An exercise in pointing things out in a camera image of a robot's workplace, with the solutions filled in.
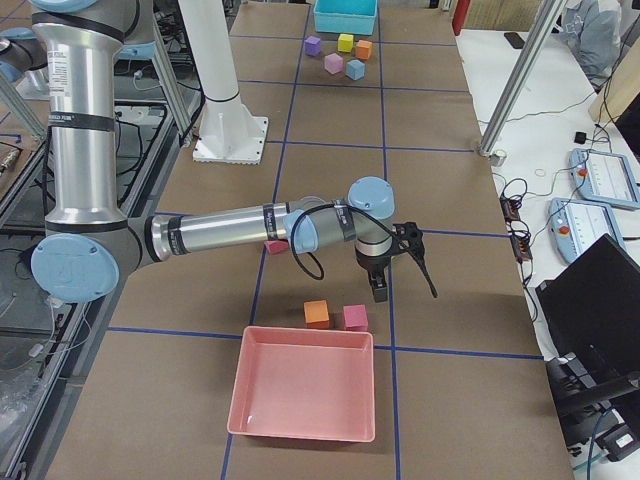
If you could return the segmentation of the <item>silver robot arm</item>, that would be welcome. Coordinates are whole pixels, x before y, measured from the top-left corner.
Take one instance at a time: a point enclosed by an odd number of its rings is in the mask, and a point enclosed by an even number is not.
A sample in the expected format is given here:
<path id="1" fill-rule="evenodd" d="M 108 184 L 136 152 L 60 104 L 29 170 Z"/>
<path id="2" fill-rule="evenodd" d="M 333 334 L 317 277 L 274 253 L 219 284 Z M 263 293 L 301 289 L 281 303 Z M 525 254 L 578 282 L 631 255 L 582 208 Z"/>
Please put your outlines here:
<path id="1" fill-rule="evenodd" d="M 68 303 L 111 293 L 136 270 L 173 256 L 265 241 L 294 254 L 353 242 L 373 296 L 387 298 L 394 255 L 392 187 L 357 180 L 340 200 L 315 197 L 204 216 L 130 218 L 116 183 L 114 66 L 126 47 L 157 51 L 149 1 L 35 1 L 29 38 L 44 43 L 50 113 L 44 160 L 54 170 L 53 209 L 31 257 L 39 286 Z"/>

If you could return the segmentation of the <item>magenta foam block by arm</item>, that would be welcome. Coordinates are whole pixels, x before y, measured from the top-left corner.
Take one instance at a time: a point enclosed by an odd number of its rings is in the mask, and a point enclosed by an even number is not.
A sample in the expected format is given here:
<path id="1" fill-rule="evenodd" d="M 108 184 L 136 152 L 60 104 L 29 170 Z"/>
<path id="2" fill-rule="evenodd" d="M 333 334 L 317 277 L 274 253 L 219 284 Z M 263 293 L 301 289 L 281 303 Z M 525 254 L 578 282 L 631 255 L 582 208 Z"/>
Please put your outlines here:
<path id="1" fill-rule="evenodd" d="M 278 255 L 289 249 L 289 243 L 282 240 L 268 240 L 264 242 L 264 247 L 269 255 Z"/>

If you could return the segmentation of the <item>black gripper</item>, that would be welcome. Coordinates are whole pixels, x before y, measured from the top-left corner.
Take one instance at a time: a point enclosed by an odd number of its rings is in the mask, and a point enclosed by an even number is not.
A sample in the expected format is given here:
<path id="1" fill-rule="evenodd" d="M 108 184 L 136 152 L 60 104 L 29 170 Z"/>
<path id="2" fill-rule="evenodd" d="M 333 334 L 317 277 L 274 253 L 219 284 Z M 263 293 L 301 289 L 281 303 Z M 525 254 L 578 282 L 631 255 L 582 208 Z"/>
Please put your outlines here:
<path id="1" fill-rule="evenodd" d="M 385 270 L 394 255 L 391 243 L 356 243 L 356 260 L 368 274 L 369 285 L 375 302 L 388 301 L 388 285 Z"/>

